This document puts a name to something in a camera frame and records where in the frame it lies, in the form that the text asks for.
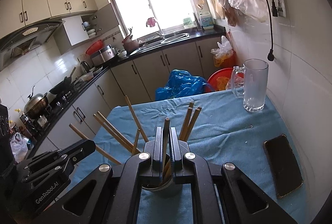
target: black cable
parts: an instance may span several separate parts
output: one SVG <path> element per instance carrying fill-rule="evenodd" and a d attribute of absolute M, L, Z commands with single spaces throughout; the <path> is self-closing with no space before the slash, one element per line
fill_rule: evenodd
<path fill-rule="evenodd" d="M 266 0 L 266 4 L 268 4 L 268 10 L 269 10 L 269 17 L 270 17 L 270 30 L 271 30 L 271 49 L 268 54 L 268 61 L 273 61 L 274 60 L 274 55 L 273 55 L 273 32 L 272 32 L 272 17 L 271 17 L 271 10 L 270 10 L 270 5 L 269 1 Z"/>
<path fill-rule="evenodd" d="M 274 0 L 272 0 L 272 16 L 273 17 L 278 17 L 278 10 L 277 10 L 277 7 L 276 7 L 276 3 L 274 2 Z"/>

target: range hood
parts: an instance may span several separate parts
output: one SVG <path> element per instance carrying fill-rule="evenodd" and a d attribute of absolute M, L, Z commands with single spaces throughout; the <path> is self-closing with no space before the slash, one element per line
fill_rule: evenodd
<path fill-rule="evenodd" d="M 42 21 L 0 39 L 0 71 L 16 59 L 43 45 L 63 21 Z"/>

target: kettle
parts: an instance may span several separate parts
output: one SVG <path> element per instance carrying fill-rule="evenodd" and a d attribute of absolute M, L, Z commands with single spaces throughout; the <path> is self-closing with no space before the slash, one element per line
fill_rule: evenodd
<path fill-rule="evenodd" d="M 82 61 L 81 62 L 81 70 L 82 70 L 82 72 L 84 73 L 84 74 L 86 74 L 86 73 L 89 73 L 90 72 L 90 66 L 89 66 L 89 64 L 87 63 L 87 62 L 85 62 L 85 61 Z"/>

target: cooking pot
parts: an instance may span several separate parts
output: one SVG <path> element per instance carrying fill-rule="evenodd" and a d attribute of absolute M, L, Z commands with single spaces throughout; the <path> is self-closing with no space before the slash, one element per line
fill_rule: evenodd
<path fill-rule="evenodd" d="M 29 101 L 24 106 L 24 113 L 30 118 L 30 119 L 37 119 L 39 116 L 41 116 L 46 109 L 46 107 L 49 104 L 49 100 L 47 98 L 47 93 L 43 94 L 37 94 L 33 96 L 34 94 L 34 87 L 32 87 L 32 93 L 28 96 Z"/>
<path fill-rule="evenodd" d="M 109 60 L 116 60 L 118 58 L 117 53 L 114 52 L 114 49 L 108 45 L 95 53 L 90 55 L 90 58 L 95 66 L 102 65 Z"/>

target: rice cooker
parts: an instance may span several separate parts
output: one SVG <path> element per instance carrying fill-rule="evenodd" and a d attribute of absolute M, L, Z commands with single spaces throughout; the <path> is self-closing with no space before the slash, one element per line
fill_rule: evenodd
<path fill-rule="evenodd" d="M 90 55 L 92 63 L 95 66 L 103 65 L 104 63 L 110 63 L 118 58 L 117 53 L 114 49 L 108 45 L 95 53 Z"/>

